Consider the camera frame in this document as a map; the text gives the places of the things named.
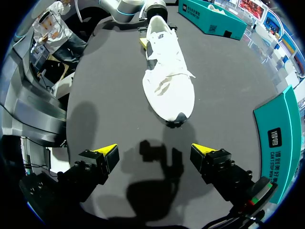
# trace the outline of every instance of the dark gray floor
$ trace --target dark gray floor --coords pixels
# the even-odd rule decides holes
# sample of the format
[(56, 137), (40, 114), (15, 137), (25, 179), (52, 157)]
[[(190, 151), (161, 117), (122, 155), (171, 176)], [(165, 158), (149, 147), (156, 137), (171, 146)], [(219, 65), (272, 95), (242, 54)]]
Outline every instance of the dark gray floor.
[[(119, 26), (108, 18), (97, 26), (75, 73), (67, 138), (72, 163), (84, 149), (119, 145), (121, 159), (83, 204), (86, 211), (125, 223), (196, 229), (226, 215), (231, 204), (202, 181), (189, 160), (191, 143), (225, 148), (257, 180), (260, 148), (252, 111), (276, 92), (247, 43), (203, 34), (177, 7), (168, 11), (196, 76), (190, 119), (176, 129), (159, 120), (142, 88), (146, 59), (138, 25)], [(149, 161), (140, 153), (165, 153), (168, 166), (164, 158)]]

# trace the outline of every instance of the white sneaker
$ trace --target white sneaker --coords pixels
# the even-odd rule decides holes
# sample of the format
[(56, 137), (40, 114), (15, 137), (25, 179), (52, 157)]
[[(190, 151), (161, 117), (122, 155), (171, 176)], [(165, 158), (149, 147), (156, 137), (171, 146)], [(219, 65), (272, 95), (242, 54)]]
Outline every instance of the white sneaker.
[(195, 94), (190, 79), (194, 76), (187, 70), (177, 35), (161, 16), (154, 16), (146, 39), (148, 70), (142, 83), (147, 100), (165, 121), (183, 123), (194, 108)]

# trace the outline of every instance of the person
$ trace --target person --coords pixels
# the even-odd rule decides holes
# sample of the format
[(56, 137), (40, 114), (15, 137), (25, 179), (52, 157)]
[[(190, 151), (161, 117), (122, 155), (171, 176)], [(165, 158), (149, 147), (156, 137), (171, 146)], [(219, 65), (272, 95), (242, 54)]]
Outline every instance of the person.
[(87, 43), (73, 33), (61, 18), (70, 8), (70, 0), (56, 1), (35, 20), (32, 27), (38, 44), (44, 45), (57, 60), (76, 69)]

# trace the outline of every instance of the poster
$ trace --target poster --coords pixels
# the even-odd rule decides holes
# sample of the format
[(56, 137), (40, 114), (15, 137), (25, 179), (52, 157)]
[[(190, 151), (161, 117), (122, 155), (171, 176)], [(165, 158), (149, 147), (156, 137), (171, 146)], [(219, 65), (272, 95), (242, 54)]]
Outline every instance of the poster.
[(252, 14), (258, 20), (263, 16), (264, 9), (251, 0), (240, 0), (239, 7)]

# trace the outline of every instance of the teal display box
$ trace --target teal display box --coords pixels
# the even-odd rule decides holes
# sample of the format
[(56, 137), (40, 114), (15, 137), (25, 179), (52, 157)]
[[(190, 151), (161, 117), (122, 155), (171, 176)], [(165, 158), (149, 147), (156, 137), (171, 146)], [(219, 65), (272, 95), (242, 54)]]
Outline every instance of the teal display box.
[[(208, 9), (209, 5), (223, 10), (226, 15)], [(202, 0), (179, 0), (178, 12), (207, 34), (240, 40), (247, 27), (231, 12)]]
[(278, 204), (301, 156), (301, 119), (292, 86), (255, 109), (254, 115), (261, 143), (261, 176), (278, 184), (270, 199)]

